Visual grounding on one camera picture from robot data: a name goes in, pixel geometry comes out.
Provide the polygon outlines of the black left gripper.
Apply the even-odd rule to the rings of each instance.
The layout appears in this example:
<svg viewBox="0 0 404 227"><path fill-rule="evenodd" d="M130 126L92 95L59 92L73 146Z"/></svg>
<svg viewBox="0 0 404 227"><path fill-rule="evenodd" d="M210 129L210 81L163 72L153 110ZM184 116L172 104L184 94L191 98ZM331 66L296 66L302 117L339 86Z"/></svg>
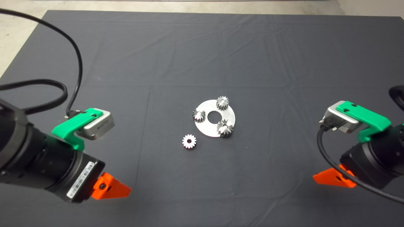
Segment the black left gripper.
<svg viewBox="0 0 404 227"><path fill-rule="evenodd" d="M27 167L25 185L44 189L69 203L128 197L131 188L111 174L102 173L105 162L33 128L33 160Z"/></svg>

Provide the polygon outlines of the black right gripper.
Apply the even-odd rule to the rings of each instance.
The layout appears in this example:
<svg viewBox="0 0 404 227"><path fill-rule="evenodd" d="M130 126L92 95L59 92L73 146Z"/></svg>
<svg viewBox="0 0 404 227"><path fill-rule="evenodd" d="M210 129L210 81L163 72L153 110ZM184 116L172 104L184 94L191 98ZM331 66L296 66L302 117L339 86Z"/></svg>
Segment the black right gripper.
<svg viewBox="0 0 404 227"><path fill-rule="evenodd" d="M358 143L342 154L340 163L357 178L383 189L404 174L404 127L396 125L375 134L370 141ZM356 183L334 168L313 175L317 184L354 188Z"/></svg>

